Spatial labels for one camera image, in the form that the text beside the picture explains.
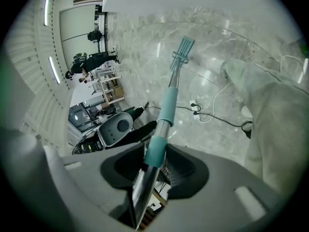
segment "ceiling light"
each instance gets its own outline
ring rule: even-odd
[[[57,83],[59,84],[59,83],[60,83],[60,80],[59,80],[59,77],[58,77],[58,75],[57,75],[57,72],[56,72],[56,69],[55,69],[54,62],[53,62],[53,60],[52,60],[52,57],[49,57],[48,60],[49,60],[50,65],[52,66],[52,69],[53,69],[54,75],[55,75],[55,77],[56,77]]]
[[[48,3],[49,3],[49,0],[45,0],[45,9],[44,9],[44,26],[47,26],[47,18],[48,18]]]

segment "tiled floor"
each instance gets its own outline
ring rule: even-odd
[[[183,36],[194,39],[195,43],[189,63],[181,70],[177,104],[189,107],[189,101],[196,99],[208,113],[212,113],[215,95],[227,85],[224,78],[208,70],[213,59],[240,58],[279,70],[282,55],[301,58],[296,44],[287,45],[248,21],[202,8],[146,17],[110,13],[108,30],[109,48],[118,45],[122,62],[116,69],[123,77],[129,106],[141,106],[147,101],[150,106],[160,106],[171,76],[171,53],[177,51]],[[295,71],[288,73],[297,79],[300,68],[295,65],[295,62],[291,65]],[[216,99],[215,114],[241,124],[246,120],[240,112],[242,105],[241,98],[230,85]],[[156,120],[158,114],[158,109],[150,108],[140,118],[145,124]],[[240,129],[221,121],[213,119],[202,124],[193,120],[190,111],[177,109],[169,142],[243,164],[249,139]]]

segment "teal grip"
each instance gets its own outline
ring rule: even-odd
[[[160,136],[152,136],[144,158],[144,163],[149,166],[160,168],[165,154],[165,146],[168,141]]]
[[[166,120],[172,127],[174,125],[176,102],[177,102],[178,89],[175,87],[169,87],[164,95],[161,111],[158,120]]]

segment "power strip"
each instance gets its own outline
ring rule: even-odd
[[[196,104],[197,105],[197,101],[196,100],[192,100],[190,101],[190,108],[193,110],[193,111],[198,111],[198,106],[191,106],[191,104]],[[197,115],[193,115],[194,116],[194,119],[201,119],[201,115],[197,114]]]

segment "white fabric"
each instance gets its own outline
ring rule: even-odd
[[[223,70],[253,116],[245,167],[290,196],[309,161],[309,94],[279,72],[239,59]]]

